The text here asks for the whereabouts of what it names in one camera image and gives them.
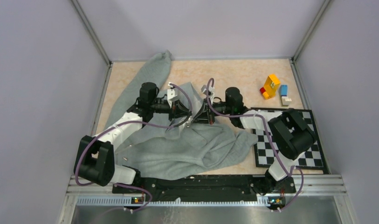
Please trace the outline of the grey zip-up jacket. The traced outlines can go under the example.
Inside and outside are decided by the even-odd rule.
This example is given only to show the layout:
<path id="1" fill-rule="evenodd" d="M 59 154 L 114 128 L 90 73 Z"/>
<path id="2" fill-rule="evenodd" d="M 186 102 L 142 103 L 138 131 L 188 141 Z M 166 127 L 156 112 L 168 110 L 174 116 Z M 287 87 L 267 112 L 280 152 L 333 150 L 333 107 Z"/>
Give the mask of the grey zip-up jacket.
<path id="1" fill-rule="evenodd" d="M 138 71 L 112 106 L 105 126 L 117 122 L 135 103 L 142 83 L 161 88 L 172 65 L 169 51 L 156 53 Z M 177 180 L 225 168 L 245 160 L 258 138 L 226 124 L 176 126 L 166 114 L 155 114 L 148 126 L 133 133 L 115 151 L 117 165 L 138 169 L 142 177 Z"/>

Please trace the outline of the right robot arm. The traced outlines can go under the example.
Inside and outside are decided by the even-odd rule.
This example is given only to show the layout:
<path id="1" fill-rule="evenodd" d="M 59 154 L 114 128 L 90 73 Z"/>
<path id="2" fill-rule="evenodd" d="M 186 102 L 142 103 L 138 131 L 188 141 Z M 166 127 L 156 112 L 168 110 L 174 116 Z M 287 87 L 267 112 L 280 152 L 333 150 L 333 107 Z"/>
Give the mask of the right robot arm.
<path id="1" fill-rule="evenodd" d="M 194 123 L 215 122 L 217 116 L 229 118 L 240 129 L 264 131 L 273 150 L 275 160 L 265 176 L 253 185 L 253 190 L 265 195 L 278 192 L 290 178 L 300 157 L 316 142 L 317 137 L 300 116 L 298 110 L 289 108 L 282 112 L 264 112 L 244 106 L 243 96 L 236 87 L 225 91 L 225 100 L 214 100 L 214 88 L 204 85 L 201 92 L 205 99 L 193 118 Z"/>

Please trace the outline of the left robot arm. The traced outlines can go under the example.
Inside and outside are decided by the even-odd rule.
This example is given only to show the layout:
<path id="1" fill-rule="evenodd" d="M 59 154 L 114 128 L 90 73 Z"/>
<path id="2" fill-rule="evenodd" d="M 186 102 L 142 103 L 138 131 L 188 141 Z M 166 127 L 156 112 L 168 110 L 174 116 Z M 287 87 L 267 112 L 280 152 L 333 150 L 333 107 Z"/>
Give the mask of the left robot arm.
<path id="1" fill-rule="evenodd" d="M 77 185 L 123 184 L 130 193 L 139 191 L 139 171 L 115 163 L 117 148 L 145 126 L 162 128 L 161 125 L 150 123 L 155 113 L 168 114 L 169 120 L 184 117 L 183 121 L 169 128 L 185 124 L 193 113 L 191 99 L 181 87 L 169 83 L 167 93 L 162 97 L 158 94 L 159 88 L 155 83 L 143 83 L 135 104 L 118 121 L 95 136 L 81 138 L 74 166 Z"/>

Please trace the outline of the yellow red toy block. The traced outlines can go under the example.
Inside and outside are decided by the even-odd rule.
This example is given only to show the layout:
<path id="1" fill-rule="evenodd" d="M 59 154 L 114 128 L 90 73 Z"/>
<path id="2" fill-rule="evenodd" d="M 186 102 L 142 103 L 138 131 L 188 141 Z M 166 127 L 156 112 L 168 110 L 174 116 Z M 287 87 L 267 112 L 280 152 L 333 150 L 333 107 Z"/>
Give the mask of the yellow red toy block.
<path id="1" fill-rule="evenodd" d="M 278 88 L 280 87 L 280 80 L 275 74 L 270 74 L 263 87 L 260 89 L 260 93 L 265 100 L 273 98 L 276 95 Z"/>

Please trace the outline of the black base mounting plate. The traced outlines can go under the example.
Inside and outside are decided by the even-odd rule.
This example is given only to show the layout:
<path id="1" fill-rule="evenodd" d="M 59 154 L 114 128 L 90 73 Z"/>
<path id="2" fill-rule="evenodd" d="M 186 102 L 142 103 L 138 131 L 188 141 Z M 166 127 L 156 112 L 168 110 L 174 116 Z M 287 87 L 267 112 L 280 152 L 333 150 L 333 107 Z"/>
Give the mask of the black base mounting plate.
<path id="1" fill-rule="evenodd" d="M 192 175 L 169 181 L 139 178 L 133 189 L 114 186 L 112 193 L 139 194 L 152 202 L 251 202 L 270 194 L 294 194 L 294 180 L 274 181 L 264 175 Z"/>

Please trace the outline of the white beige toy block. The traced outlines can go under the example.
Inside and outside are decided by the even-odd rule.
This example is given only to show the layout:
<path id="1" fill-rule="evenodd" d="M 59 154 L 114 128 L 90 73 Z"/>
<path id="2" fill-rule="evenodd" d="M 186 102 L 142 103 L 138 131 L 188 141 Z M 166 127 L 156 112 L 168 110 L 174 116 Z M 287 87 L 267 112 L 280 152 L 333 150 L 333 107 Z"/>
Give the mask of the white beige toy block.
<path id="1" fill-rule="evenodd" d="M 289 106 L 292 103 L 292 99 L 288 96 L 281 96 L 282 106 Z"/>

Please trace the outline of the blue toy block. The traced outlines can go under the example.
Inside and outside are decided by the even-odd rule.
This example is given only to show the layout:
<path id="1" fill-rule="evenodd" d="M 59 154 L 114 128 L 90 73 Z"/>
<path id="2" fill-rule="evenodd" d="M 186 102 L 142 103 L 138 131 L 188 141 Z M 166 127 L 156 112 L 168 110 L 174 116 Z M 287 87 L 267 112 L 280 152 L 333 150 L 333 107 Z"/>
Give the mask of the blue toy block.
<path id="1" fill-rule="evenodd" d="M 286 97 L 286 96 L 288 95 L 288 86 L 285 85 L 285 84 L 282 84 L 282 85 L 280 86 L 280 91 L 279 91 L 279 93 L 280 93 L 280 96 L 282 96 L 282 97 Z"/>

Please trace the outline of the black white checkerboard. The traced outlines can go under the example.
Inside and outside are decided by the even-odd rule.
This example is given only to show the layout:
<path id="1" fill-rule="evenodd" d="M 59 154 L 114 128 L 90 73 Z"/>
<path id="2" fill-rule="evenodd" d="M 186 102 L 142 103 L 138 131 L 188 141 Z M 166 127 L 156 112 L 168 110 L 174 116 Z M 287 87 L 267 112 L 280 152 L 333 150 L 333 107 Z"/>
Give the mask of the black white checkerboard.
<path id="1" fill-rule="evenodd" d="M 254 145 L 257 167 L 268 168 L 277 162 L 272 149 L 275 147 L 277 152 L 282 150 L 282 161 L 291 159 L 300 168 L 321 170 L 323 174 L 329 174 L 311 110 L 262 108 L 261 112 L 282 117 L 267 123 L 272 141 L 267 138 L 262 120 L 257 118 L 261 129 L 252 130 L 258 137 L 258 142 Z"/>

